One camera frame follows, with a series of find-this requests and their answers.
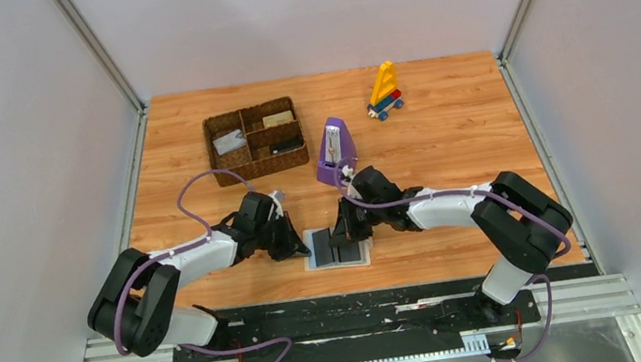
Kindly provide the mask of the white card holder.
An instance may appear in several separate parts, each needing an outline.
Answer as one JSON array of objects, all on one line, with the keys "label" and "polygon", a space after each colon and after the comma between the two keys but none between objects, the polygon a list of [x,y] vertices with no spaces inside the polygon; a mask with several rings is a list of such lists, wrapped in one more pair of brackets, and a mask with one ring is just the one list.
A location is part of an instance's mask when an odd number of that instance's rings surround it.
[{"label": "white card holder", "polygon": [[306,257],[306,261],[305,261],[306,271],[310,272],[310,271],[317,271],[317,270],[323,270],[323,269],[357,267],[357,266],[364,266],[364,265],[371,264],[369,254],[373,246],[373,241],[372,241],[372,238],[370,237],[367,240],[364,240],[362,242],[349,244],[348,246],[342,246],[340,248],[333,248],[333,252],[335,253],[334,265],[317,267],[314,259],[314,252],[313,252],[314,246],[312,245],[311,235],[316,230],[320,230],[320,229],[314,229],[314,230],[307,229],[303,231],[305,244],[310,248],[310,252],[311,252],[309,257]]}]

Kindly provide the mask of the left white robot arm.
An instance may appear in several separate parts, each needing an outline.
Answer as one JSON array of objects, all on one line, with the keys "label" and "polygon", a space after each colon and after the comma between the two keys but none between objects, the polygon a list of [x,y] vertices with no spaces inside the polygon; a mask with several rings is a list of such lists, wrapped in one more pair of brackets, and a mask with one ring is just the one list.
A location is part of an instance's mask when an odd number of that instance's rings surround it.
[{"label": "left white robot arm", "polygon": [[202,306],[177,306],[177,293],[257,251],[266,251],[275,262],[308,257],[310,249],[296,233],[280,197],[280,191],[250,191],[238,210],[199,238],[161,251],[123,250],[89,309],[88,327],[115,342],[124,355],[146,357],[167,344],[212,343],[223,320]]}]

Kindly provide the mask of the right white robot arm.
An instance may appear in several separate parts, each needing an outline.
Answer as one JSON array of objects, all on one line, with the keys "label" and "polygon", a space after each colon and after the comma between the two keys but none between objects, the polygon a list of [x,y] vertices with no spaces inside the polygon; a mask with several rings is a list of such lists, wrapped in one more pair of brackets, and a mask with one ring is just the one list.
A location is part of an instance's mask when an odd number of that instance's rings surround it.
[{"label": "right white robot arm", "polygon": [[340,188],[330,245],[360,243],[385,224],[398,232],[478,228],[499,252],[477,293],[483,304],[507,306],[572,243],[570,211],[515,172],[465,189],[401,189],[374,167]]}]

